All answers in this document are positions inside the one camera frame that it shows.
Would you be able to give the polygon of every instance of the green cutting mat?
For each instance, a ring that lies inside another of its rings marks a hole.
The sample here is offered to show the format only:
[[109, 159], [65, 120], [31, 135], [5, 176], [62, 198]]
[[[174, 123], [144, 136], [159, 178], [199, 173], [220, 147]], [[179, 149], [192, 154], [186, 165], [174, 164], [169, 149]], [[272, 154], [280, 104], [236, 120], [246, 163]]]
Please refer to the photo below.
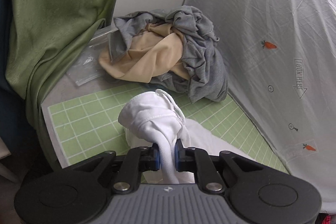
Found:
[[[129, 147], [118, 115], [131, 98], [145, 91], [148, 89], [144, 86], [130, 83], [50, 106], [53, 127], [68, 164], [106, 150], [126, 153]], [[187, 118], [196, 120], [257, 162], [287, 172], [231, 96], [220, 103], [203, 98], [191, 104], [186, 94], [169, 93]]]

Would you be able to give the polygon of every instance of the metal bolt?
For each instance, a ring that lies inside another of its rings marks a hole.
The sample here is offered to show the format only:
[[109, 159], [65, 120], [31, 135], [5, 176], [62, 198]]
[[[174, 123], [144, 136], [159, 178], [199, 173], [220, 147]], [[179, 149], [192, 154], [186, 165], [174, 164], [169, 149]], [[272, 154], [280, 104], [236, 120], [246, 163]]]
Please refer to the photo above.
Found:
[[127, 182], [117, 182], [113, 185], [113, 188], [118, 190], [118, 191], [126, 191], [130, 187], [131, 186]]
[[205, 187], [211, 192], [218, 192], [223, 189], [223, 186], [217, 182], [210, 182]]

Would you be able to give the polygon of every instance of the dark blue fabric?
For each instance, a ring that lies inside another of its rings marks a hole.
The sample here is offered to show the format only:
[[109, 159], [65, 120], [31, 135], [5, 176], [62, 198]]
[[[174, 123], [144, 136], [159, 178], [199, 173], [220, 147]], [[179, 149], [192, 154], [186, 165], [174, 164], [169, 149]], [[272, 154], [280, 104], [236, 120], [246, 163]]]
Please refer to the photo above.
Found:
[[12, 17], [11, 0], [0, 0], [0, 137], [17, 154], [35, 147], [37, 137], [27, 122], [25, 102], [5, 77]]

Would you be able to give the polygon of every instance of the beige cloth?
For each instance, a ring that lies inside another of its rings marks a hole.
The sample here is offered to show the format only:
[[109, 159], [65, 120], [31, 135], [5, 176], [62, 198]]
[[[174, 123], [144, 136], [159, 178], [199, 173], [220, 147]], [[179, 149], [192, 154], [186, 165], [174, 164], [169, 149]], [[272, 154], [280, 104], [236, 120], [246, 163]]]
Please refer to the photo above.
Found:
[[99, 56], [99, 64], [114, 78], [149, 83], [152, 77], [172, 71], [189, 80], [180, 60], [183, 34], [170, 23], [147, 24], [132, 39], [128, 52], [116, 63], [111, 62], [108, 47]]

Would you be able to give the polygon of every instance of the green curtain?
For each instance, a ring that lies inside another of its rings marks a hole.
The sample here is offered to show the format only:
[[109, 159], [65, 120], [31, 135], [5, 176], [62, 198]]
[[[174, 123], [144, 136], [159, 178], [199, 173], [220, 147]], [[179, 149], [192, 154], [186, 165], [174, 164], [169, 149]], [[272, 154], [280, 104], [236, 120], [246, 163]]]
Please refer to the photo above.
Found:
[[26, 100], [49, 163], [59, 166], [41, 103], [76, 60], [97, 28], [110, 21], [115, 0], [12, 0], [13, 21], [6, 78]]

